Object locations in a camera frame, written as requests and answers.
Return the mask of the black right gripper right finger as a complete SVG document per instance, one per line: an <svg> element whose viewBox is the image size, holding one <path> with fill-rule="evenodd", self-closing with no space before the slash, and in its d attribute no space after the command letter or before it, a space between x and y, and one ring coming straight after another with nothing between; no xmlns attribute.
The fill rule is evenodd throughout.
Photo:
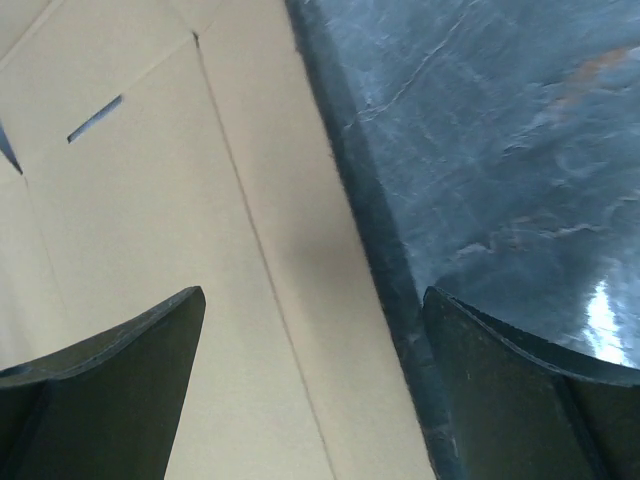
<svg viewBox="0 0 640 480"><path fill-rule="evenodd" d="M425 329L471 479L636 479L639 372L427 289Z"/></svg>

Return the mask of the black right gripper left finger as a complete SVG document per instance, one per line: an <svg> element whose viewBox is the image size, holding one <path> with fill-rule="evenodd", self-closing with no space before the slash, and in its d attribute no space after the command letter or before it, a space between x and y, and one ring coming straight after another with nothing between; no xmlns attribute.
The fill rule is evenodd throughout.
<svg viewBox="0 0 640 480"><path fill-rule="evenodd" d="M162 479L206 309L186 288L1 372L4 479Z"/></svg>

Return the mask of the brown cardboard box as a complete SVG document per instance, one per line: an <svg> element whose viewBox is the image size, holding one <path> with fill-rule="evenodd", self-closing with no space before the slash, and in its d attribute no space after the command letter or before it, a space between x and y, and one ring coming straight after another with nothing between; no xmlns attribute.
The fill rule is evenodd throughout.
<svg viewBox="0 0 640 480"><path fill-rule="evenodd" d="M433 470L280 1L1 5L1 362L192 285L171 479Z"/></svg>

